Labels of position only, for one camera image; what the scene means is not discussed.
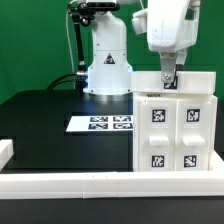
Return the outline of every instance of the black tabletop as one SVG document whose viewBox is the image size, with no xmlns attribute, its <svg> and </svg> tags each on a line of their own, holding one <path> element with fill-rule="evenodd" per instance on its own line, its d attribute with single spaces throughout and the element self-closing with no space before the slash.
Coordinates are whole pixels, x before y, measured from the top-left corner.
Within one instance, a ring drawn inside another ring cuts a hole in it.
<svg viewBox="0 0 224 224">
<path fill-rule="evenodd" d="M 65 132 L 72 115 L 132 114 L 132 101 L 102 103 L 75 91 L 25 91 L 0 106 L 0 138 L 15 155 L 1 173 L 132 171 L 132 132 Z M 224 106 L 215 149 L 222 154 Z M 0 200 L 1 223 L 220 224 L 224 197 Z"/>
</svg>

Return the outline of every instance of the warning label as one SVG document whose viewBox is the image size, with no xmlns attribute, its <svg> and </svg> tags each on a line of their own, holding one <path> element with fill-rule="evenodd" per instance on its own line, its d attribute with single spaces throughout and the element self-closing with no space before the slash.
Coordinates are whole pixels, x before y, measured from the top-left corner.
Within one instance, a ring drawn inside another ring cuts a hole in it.
<svg viewBox="0 0 224 224">
<path fill-rule="evenodd" d="M 115 64 L 115 61 L 113 57 L 111 56 L 111 54 L 107 56 L 106 60 L 104 61 L 104 64 L 107 64 L 107 65 Z"/>
</svg>

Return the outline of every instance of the black cable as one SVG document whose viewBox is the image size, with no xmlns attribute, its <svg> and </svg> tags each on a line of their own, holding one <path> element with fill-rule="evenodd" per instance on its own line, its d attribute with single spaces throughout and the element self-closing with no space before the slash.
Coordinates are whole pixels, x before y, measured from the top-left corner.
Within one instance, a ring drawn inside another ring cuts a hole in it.
<svg viewBox="0 0 224 224">
<path fill-rule="evenodd" d="M 53 90 L 56 86 L 58 86 L 58 85 L 60 85 L 60 84 L 64 84 L 64 83 L 69 83 L 69 82 L 74 82 L 74 80 L 65 80 L 65 81 L 57 82 L 57 83 L 55 83 L 55 84 L 51 87 L 51 89 L 49 89 L 49 90 Z"/>
<path fill-rule="evenodd" d="M 48 87 L 47 87 L 47 90 L 52 90 L 52 86 L 53 88 L 55 87 L 55 84 L 57 84 L 58 82 L 60 82 L 61 80 L 63 79 L 66 79 L 68 77 L 75 77 L 77 74 L 76 73 L 69 73 L 69 74 L 66 74 L 66 75 L 63 75 L 59 78 L 57 78 L 55 81 L 53 81 Z"/>
</svg>

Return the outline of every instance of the white plastic block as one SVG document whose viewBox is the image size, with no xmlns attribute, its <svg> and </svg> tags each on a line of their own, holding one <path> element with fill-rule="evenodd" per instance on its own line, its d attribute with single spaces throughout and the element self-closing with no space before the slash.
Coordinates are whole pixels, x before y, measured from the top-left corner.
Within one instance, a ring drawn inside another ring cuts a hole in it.
<svg viewBox="0 0 224 224">
<path fill-rule="evenodd" d="M 133 72 L 131 88 L 133 92 L 212 95 L 215 77 L 215 72 L 177 72 L 173 84 L 164 84 L 160 71 L 137 71 Z"/>
<path fill-rule="evenodd" d="M 2 174 L 0 199 L 224 196 L 224 162 L 212 160 L 211 171 Z"/>
<path fill-rule="evenodd" d="M 135 102 L 135 171 L 173 170 L 175 154 L 176 99 L 138 96 Z"/>
<path fill-rule="evenodd" d="M 152 146 L 163 146 L 170 144 L 170 140 L 166 136 L 151 136 L 149 137 L 149 142 Z"/>
<path fill-rule="evenodd" d="M 175 170 L 208 170 L 214 150 L 217 98 L 177 98 Z"/>
<path fill-rule="evenodd" d="M 13 156 L 12 140 L 0 141 L 0 171 Z"/>
<path fill-rule="evenodd" d="M 117 197 L 117 173 L 93 173 L 83 179 L 83 198 Z"/>
<path fill-rule="evenodd" d="M 211 95 L 134 93 L 134 171 L 209 170 L 216 107 Z"/>
<path fill-rule="evenodd" d="M 183 142 L 186 146 L 205 145 L 205 139 L 203 139 L 201 136 L 183 137 Z"/>
<path fill-rule="evenodd" d="M 83 198 L 85 174 L 2 174 L 0 199 Z"/>
</svg>

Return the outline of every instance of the sticker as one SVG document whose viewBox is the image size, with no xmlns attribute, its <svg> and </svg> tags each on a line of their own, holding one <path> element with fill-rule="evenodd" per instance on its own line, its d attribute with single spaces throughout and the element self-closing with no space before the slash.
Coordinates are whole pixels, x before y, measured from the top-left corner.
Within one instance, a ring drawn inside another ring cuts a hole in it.
<svg viewBox="0 0 224 224">
<path fill-rule="evenodd" d="M 104 64 L 107 64 L 107 65 L 115 64 L 115 61 L 113 57 L 111 56 L 111 54 L 107 56 L 106 60 L 104 61 Z"/>
<path fill-rule="evenodd" d="M 201 116 L 201 109 L 187 109 L 187 123 L 199 123 Z"/>
<path fill-rule="evenodd" d="M 167 154 L 151 154 L 150 155 L 150 169 L 167 169 Z"/>
<path fill-rule="evenodd" d="M 113 117 L 114 122 L 131 122 L 131 116 L 116 116 Z"/>
<path fill-rule="evenodd" d="M 114 129 L 133 129 L 132 123 L 114 123 Z"/>
<path fill-rule="evenodd" d="M 108 117 L 90 117 L 90 122 L 108 122 Z"/>
<path fill-rule="evenodd" d="M 152 168 L 164 168 L 165 167 L 165 156 L 152 156 Z"/>
<path fill-rule="evenodd" d="M 108 129 L 107 123 L 89 124 L 89 130 L 105 130 L 105 129 Z"/>
<path fill-rule="evenodd" d="M 133 116 L 72 116 L 66 132 L 132 131 Z"/>
<path fill-rule="evenodd" d="M 184 168 L 197 168 L 199 155 L 185 155 L 184 156 Z"/>
<path fill-rule="evenodd" d="M 152 109 L 152 123 L 166 123 L 166 109 Z"/>
<path fill-rule="evenodd" d="M 177 90 L 178 85 L 178 77 L 174 77 L 174 81 L 172 83 L 164 83 L 163 88 L 164 89 L 171 89 L 171 90 Z"/>
</svg>

